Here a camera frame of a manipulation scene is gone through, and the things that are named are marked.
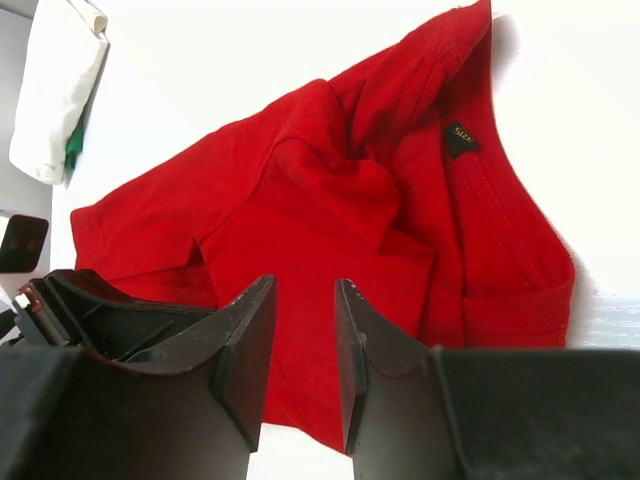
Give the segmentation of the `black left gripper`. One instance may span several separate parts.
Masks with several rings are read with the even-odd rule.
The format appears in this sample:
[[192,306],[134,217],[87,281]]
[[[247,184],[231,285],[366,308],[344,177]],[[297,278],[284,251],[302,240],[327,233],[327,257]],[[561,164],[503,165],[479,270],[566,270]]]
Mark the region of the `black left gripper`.
[[1,299],[28,344],[81,346],[126,361],[193,326],[212,309],[144,301],[109,285],[93,270],[55,270]]

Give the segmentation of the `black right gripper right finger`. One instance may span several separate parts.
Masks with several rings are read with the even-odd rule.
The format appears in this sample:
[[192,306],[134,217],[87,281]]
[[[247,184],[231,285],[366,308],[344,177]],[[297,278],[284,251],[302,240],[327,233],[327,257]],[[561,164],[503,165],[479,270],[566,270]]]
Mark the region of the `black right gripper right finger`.
[[358,479],[635,479],[639,355],[429,348],[335,286],[344,451]]

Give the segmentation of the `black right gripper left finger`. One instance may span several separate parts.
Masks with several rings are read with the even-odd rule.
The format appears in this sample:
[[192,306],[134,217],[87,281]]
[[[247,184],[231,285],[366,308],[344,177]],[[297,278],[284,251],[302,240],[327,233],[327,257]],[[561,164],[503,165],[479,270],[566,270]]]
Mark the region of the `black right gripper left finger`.
[[1,347],[5,479],[243,479],[257,450],[276,323],[264,275],[133,357]]

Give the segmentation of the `green t shirt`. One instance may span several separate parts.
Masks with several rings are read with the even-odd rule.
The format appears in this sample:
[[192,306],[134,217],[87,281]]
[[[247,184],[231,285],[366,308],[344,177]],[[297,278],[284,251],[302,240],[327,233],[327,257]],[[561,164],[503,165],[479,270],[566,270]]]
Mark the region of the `green t shirt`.
[[83,151],[84,135],[85,122],[84,116],[81,116],[66,144],[64,164],[66,170],[75,169],[77,158]]

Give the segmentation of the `red t shirt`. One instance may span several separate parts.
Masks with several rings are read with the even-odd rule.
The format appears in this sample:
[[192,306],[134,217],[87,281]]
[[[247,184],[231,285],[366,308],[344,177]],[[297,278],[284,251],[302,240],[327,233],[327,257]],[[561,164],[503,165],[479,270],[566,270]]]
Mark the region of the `red t shirt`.
[[278,283],[264,418],[343,446],[334,291],[426,345],[561,347],[575,270],[492,105],[487,1],[208,134],[71,215],[76,265],[221,307]]

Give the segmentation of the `white t shirt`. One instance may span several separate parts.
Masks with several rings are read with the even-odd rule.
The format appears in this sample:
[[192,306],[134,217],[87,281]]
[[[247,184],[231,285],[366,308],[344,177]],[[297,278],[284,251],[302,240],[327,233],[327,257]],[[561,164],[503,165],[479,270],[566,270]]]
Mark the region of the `white t shirt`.
[[40,1],[36,7],[9,160],[45,185],[64,180],[68,143],[109,46],[107,22],[89,1]]

